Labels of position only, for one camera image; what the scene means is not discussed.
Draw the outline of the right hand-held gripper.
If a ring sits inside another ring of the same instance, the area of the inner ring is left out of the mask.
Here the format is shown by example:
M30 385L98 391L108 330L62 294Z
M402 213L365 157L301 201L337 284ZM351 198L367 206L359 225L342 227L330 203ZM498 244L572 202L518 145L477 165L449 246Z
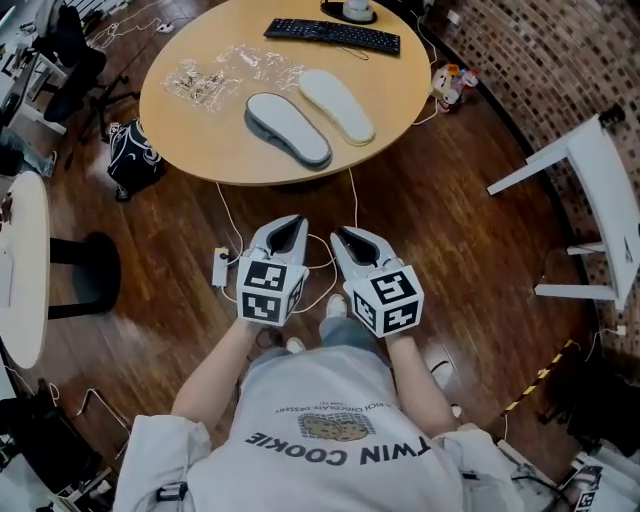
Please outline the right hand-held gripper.
M344 226L330 235L330 243L346 280L344 288L353 314L377 338L419 323L424 292L414 268L401 266L396 260L390 268L372 272L373 266L383 266L397 258L386 239L361 228Z

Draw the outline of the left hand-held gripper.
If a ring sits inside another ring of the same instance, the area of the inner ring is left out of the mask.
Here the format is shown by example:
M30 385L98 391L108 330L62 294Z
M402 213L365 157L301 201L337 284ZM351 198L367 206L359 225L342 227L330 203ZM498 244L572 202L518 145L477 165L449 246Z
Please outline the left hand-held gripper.
M260 227L239 260L238 317L282 327L300 301L309 222L302 215L280 217Z

